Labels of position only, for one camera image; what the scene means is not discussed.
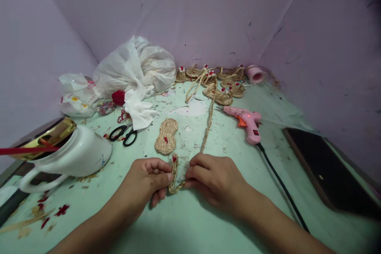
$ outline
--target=mug handle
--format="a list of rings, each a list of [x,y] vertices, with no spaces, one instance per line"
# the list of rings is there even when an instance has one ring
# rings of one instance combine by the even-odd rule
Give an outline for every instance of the mug handle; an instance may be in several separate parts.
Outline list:
[[[37,168],[33,168],[29,173],[27,173],[20,181],[20,190],[27,193],[35,193],[35,192],[44,192],[48,191],[58,185],[60,185],[64,180],[66,180],[68,175],[61,175],[56,180],[47,183],[46,185],[31,185],[31,181],[37,176],[41,171]]]

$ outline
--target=red yarn ball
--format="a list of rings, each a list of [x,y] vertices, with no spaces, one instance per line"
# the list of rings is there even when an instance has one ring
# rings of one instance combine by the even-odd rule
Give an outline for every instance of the red yarn ball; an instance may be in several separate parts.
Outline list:
[[[125,101],[124,101],[125,93],[126,92],[124,90],[119,89],[111,95],[111,98],[116,105],[123,106],[125,104]]]

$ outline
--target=scissors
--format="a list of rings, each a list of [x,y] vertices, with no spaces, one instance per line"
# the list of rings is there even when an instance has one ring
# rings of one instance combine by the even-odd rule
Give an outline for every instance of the scissors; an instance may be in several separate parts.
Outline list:
[[[110,136],[109,136],[109,140],[110,140],[111,142],[116,141],[116,140],[117,140],[120,136],[122,136],[122,135],[124,134],[124,132],[125,132],[129,127],[131,127],[131,126],[132,126],[132,124],[131,124],[131,125],[122,125],[122,126],[119,126],[119,127],[116,128],[114,131],[111,132],[111,134],[110,134]],[[131,143],[127,143],[128,138],[129,138],[132,134],[135,134],[135,138],[134,138],[134,140],[133,140]],[[136,130],[134,130],[134,128],[132,128],[131,131],[127,133],[126,138],[123,140],[123,146],[124,146],[124,147],[131,146],[131,145],[135,142],[137,136],[138,136],[138,131],[136,131]]]

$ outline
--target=finger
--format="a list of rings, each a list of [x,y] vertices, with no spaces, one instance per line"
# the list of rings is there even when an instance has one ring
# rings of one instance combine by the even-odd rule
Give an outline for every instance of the finger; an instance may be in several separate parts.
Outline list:
[[[159,194],[158,192],[155,192],[153,195],[152,195],[152,200],[151,200],[151,207],[154,208],[157,206],[157,204],[159,203],[160,199],[159,199]]]
[[[204,185],[210,187],[212,181],[212,172],[199,166],[190,167],[185,173],[186,179],[197,179]]]
[[[151,188],[153,191],[166,188],[173,181],[172,173],[150,175],[150,177],[151,177]]]
[[[203,153],[198,153],[196,156],[194,156],[190,162],[189,166],[193,167],[196,165],[200,165],[204,167],[205,169],[210,169],[211,165],[213,164],[211,155],[203,154]]]
[[[148,173],[150,173],[150,170],[153,171],[154,169],[159,169],[159,171],[164,171],[166,173],[172,172],[172,166],[169,163],[167,163],[167,162],[165,162],[159,158],[146,159],[146,160],[144,160],[144,165],[145,165]]]
[[[190,180],[186,181],[184,184],[184,188],[185,189],[190,189],[190,188],[196,189],[200,194],[202,194],[206,198],[212,197],[211,189],[196,179],[190,179]]]
[[[165,199],[165,196],[167,195],[167,188],[160,189],[158,193],[160,200]]]

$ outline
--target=pink glue gun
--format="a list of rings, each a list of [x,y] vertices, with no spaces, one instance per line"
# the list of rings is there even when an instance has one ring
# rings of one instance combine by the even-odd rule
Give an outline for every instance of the pink glue gun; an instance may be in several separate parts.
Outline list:
[[[261,114],[258,112],[251,112],[247,109],[225,106],[219,107],[226,114],[232,115],[239,119],[238,126],[246,127],[247,137],[246,142],[250,145],[257,145],[261,141],[261,136],[258,132],[258,124],[261,119]]]

